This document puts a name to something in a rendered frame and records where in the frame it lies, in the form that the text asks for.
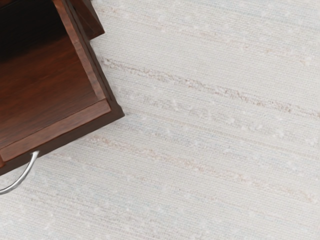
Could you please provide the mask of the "dark wooden cabinet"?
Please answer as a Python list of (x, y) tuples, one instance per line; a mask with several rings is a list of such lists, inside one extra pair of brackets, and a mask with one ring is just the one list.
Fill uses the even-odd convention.
[[(48, 14), (55, 8), (58, 0), (0, 0), (0, 16), (5, 18), (11, 14)], [(75, 11), (87, 38), (92, 40), (105, 33), (99, 17), (93, 7), (92, 0), (62, 0)]]

